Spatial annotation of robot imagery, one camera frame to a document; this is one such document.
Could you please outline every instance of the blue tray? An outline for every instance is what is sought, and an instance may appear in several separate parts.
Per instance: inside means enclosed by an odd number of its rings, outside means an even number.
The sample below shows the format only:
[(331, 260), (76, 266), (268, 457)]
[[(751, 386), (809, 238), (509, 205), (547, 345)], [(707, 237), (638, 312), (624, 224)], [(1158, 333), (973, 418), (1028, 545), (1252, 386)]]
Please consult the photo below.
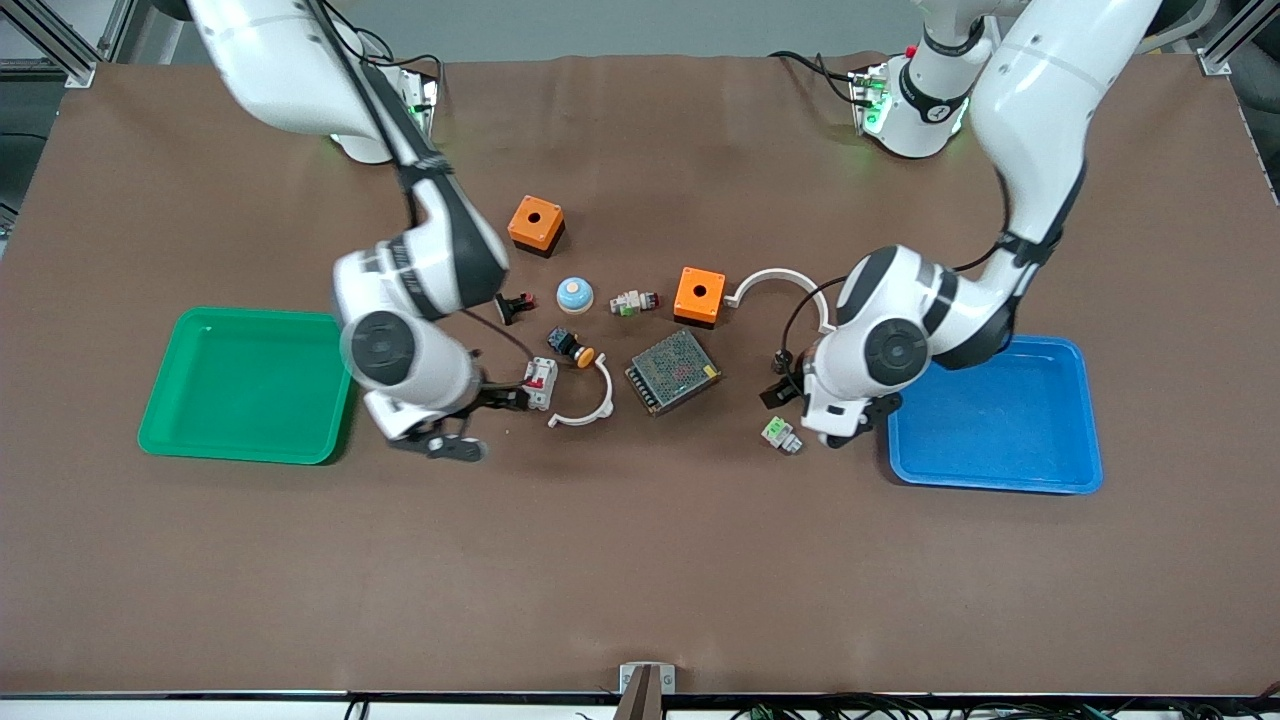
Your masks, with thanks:
[(888, 457), (913, 484), (1098, 489), (1102, 460), (1080, 348), (1057, 337), (1015, 336), (975, 368), (931, 364), (888, 418)]

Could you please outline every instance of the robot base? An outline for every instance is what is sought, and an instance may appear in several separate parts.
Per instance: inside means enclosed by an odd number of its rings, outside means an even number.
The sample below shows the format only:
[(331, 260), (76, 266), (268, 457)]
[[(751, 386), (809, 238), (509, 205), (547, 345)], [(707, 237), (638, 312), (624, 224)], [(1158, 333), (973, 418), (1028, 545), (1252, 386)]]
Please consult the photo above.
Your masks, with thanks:
[(905, 55), (899, 55), (891, 58), (888, 63), (869, 68), (863, 76), (870, 81), (869, 87), (850, 85), (854, 97), (872, 102), (870, 108), (854, 105), (854, 124), (861, 135), (874, 138), (895, 155), (928, 158), (942, 150), (947, 140), (960, 132), (969, 101), (965, 100), (947, 122), (924, 122), (920, 113), (902, 97), (902, 88), (899, 85), (906, 61)]

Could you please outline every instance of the perforated metal cover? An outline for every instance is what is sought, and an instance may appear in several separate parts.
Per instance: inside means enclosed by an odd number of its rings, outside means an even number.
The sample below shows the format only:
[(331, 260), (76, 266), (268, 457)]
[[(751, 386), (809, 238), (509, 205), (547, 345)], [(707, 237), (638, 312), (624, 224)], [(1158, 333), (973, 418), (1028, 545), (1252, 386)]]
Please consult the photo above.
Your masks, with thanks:
[(719, 369), (689, 331), (680, 331), (631, 359), (635, 375), (652, 395), (654, 411), (664, 410), (719, 379)]

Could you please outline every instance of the small electrical component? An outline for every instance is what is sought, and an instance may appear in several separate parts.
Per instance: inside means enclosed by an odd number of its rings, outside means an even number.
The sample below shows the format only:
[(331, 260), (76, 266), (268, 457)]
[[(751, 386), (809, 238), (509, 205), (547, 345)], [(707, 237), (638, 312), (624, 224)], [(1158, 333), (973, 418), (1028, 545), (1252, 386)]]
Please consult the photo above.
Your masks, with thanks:
[(564, 211), (554, 202), (526, 195), (507, 224), (507, 234), (516, 247), (550, 258), (564, 234)]
[(547, 345), (557, 354), (573, 361), (579, 368), (586, 368), (595, 360), (595, 348), (577, 342), (577, 336), (557, 327), (547, 336)]
[(521, 292), (512, 299), (503, 297), (499, 292), (493, 296), (493, 304), (498, 307), (498, 316), (504, 325), (515, 323), (517, 314), (538, 307), (538, 301), (529, 292)]
[(653, 416), (662, 415), (721, 379), (719, 369), (689, 331), (680, 331), (632, 357), (626, 375)]
[(570, 315), (581, 315), (591, 309), (595, 292), (582, 278), (564, 278), (556, 288), (556, 304)]
[(534, 410), (549, 410), (552, 392), (556, 389), (556, 377), (559, 365), (550, 357), (534, 357), (525, 368), (525, 382), (521, 389), (529, 395), (529, 406)]
[(767, 439), (769, 445), (778, 448), (780, 452), (785, 455), (795, 455), (800, 452), (804, 447), (804, 442), (796, 437), (795, 428), (791, 423), (778, 418), (777, 415), (769, 420), (768, 425), (764, 425), (764, 430), (760, 432), (760, 437)]
[(653, 310), (658, 306), (658, 293), (657, 292), (640, 292), (632, 290), (631, 292), (623, 292), (622, 295), (614, 297), (609, 301), (609, 313), (620, 318), (630, 318), (644, 310)]
[(677, 323), (712, 329), (719, 318), (721, 300), (724, 297), (724, 275), (698, 268), (685, 268), (680, 273), (680, 287), (672, 314)]

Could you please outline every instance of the white circuit breaker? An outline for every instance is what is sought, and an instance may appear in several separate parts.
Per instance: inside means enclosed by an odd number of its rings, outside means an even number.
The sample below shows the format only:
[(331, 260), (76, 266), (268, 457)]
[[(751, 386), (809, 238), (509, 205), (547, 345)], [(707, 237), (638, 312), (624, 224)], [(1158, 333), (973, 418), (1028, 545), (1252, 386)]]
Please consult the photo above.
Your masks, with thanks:
[(556, 375), (559, 366), (550, 357), (534, 357), (525, 368), (525, 382), (521, 386), (529, 393), (529, 406), (534, 410), (549, 410), (552, 392), (556, 389)]

